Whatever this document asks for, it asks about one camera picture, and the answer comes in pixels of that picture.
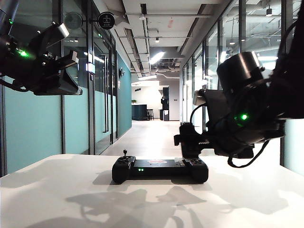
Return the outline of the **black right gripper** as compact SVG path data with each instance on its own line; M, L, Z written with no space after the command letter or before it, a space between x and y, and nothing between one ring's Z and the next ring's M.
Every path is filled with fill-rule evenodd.
M253 158L253 144L244 144L226 129L216 132L207 131L199 134L194 125L184 122L180 133L174 136L174 144L181 145L183 163L202 163L199 158L203 149L213 149L219 156L233 158Z

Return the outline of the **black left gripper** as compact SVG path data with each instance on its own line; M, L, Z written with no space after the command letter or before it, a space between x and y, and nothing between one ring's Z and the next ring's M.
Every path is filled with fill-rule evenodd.
M83 90L67 72L68 67L77 63L75 51L64 57L46 52L34 64L28 90L35 95L81 95Z

